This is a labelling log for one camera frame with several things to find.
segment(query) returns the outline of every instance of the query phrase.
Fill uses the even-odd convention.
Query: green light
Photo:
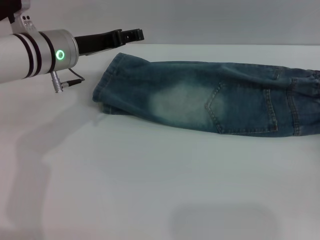
[[[55,56],[56,56],[56,58],[57,58],[58,60],[62,60],[62,59],[65,58],[65,52],[62,51],[62,50],[58,50],[58,51],[56,51]]]

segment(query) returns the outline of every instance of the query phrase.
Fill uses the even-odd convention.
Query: folded jeans
[[[245,63],[149,62],[119,53],[93,92],[103,112],[253,137],[320,133],[320,71]]]

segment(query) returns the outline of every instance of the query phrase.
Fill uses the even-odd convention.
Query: black stripe
[[[23,43],[23,45],[24,45],[24,47],[26,49],[26,52],[28,53],[28,57],[29,57],[29,72],[25,76],[25,79],[26,79],[26,78],[30,77],[32,71],[34,70],[34,57],[32,56],[32,52],[31,52],[31,49],[30,49],[29,44],[27,43],[27,41],[22,36],[20,36],[19,34],[13,34],[13,35],[21,40],[21,42]]]
[[[50,38],[47,35],[45,35],[42,31],[40,31],[39,33],[46,40],[46,42],[49,45],[50,51],[51,51],[51,67],[50,67],[49,71],[47,72],[47,74],[48,74],[48,73],[51,73],[55,69],[55,66],[56,66],[55,48],[52,45],[52,42],[50,41]]]
[[[41,70],[41,66],[42,66],[42,58],[41,58],[41,53],[40,53],[40,50],[39,50],[39,47],[38,47],[38,44],[36,43],[36,41],[34,40],[34,38],[32,36],[30,36],[28,33],[26,32],[23,32],[21,33],[22,35],[26,36],[30,42],[32,43],[33,47],[34,47],[34,50],[35,50],[35,53],[36,53],[36,61],[37,61],[37,66],[36,66],[36,71],[34,73],[34,76],[38,75],[38,73],[40,72]]]

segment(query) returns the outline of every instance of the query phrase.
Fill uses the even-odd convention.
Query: white surface
[[[152,44],[320,44],[319,0],[31,0],[29,13],[39,30],[74,36],[140,28]]]
[[[320,69],[317,46],[134,44],[80,57],[86,81],[63,94],[48,75],[1,84],[1,240],[320,239],[320,136],[218,135],[101,114],[92,91],[120,51]]]

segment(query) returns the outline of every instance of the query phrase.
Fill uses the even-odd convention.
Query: black cable
[[[82,83],[82,81],[85,80],[85,78],[83,76],[79,75],[78,73],[73,71],[71,68],[68,68],[68,69],[70,70],[70,72],[72,72],[74,75],[76,75],[79,79],[62,82],[61,85],[62,85],[63,88],[71,87],[73,85],[80,84],[80,83]]]
[[[74,75],[76,75],[78,78],[81,79],[81,81],[84,81],[85,78],[83,76],[80,76],[78,73],[76,73],[75,71],[73,71],[71,68],[68,68],[70,70],[70,72],[72,72]]]

